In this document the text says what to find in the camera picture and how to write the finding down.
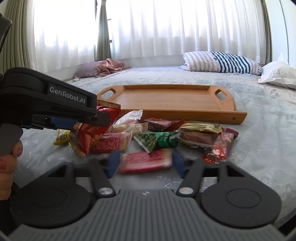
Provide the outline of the person left hand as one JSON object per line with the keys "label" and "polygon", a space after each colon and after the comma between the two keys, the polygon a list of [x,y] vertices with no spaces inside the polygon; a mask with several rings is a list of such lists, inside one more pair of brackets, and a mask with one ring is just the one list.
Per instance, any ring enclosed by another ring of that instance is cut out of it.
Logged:
{"label": "person left hand", "polygon": [[23,152],[23,143],[18,141],[9,155],[0,157],[0,200],[7,200],[11,194],[14,172],[16,170],[17,158]]}

